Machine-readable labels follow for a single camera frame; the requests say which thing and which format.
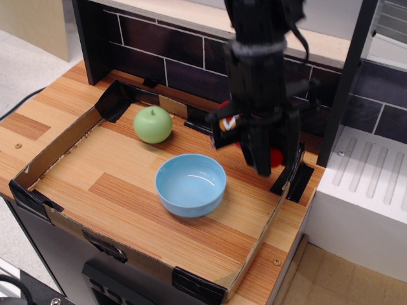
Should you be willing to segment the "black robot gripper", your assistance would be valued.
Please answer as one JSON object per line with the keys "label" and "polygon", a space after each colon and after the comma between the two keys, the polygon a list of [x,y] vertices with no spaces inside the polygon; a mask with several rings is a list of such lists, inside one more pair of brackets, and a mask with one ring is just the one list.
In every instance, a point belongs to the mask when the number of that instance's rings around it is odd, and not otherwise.
{"label": "black robot gripper", "polygon": [[226,44],[224,57],[230,102],[206,118],[211,125],[220,118],[243,115],[246,121],[240,134],[241,150],[246,163],[261,176],[271,175],[268,126],[279,122],[283,116],[284,165],[291,168],[300,140],[299,111],[307,113],[319,107],[318,80],[286,82],[285,47],[285,43]]}

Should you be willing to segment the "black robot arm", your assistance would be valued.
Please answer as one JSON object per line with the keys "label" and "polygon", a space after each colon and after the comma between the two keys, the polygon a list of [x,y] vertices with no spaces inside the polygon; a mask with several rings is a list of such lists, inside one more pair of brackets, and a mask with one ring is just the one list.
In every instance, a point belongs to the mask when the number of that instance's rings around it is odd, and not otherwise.
{"label": "black robot arm", "polygon": [[275,144],[287,170],[293,167],[300,137],[300,114],[319,107],[316,79],[287,82],[286,33],[309,45],[296,24],[303,1],[226,1],[235,39],[224,47],[229,102],[207,115],[212,145],[239,143],[245,162],[259,175],[271,174]]}

